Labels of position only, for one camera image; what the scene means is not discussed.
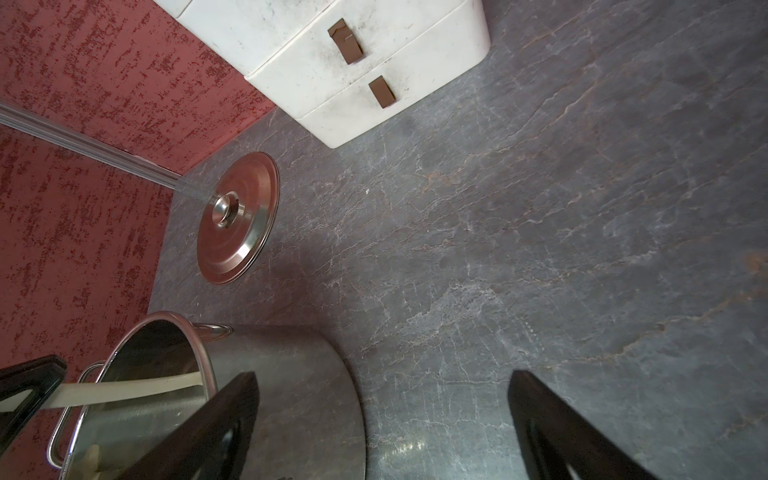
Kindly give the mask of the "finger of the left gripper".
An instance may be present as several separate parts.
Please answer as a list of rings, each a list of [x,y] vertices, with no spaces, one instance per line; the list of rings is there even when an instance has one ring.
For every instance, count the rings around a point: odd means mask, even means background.
[[[56,355],[1,369],[1,455],[63,382],[66,370]]]

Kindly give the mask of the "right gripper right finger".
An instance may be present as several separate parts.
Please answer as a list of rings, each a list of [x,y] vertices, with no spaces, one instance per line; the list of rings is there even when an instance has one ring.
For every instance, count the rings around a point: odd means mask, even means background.
[[[530,479],[653,479],[538,377],[512,373],[507,392]]]

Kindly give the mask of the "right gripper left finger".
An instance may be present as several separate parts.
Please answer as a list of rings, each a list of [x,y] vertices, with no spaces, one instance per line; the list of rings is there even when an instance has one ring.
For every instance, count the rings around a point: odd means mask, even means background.
[[[250,449],[259,401],[256,375],[237,375],[120,477],[238,479]]]

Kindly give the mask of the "steel pot lid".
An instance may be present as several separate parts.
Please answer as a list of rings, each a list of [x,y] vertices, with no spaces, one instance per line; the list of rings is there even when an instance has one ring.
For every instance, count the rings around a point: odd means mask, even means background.
[[[197,263],[206,281],[224,285],[246,272],[268,240],[279,200],[279,171],[268,154],[246,154],[224,172],[197,235]]]

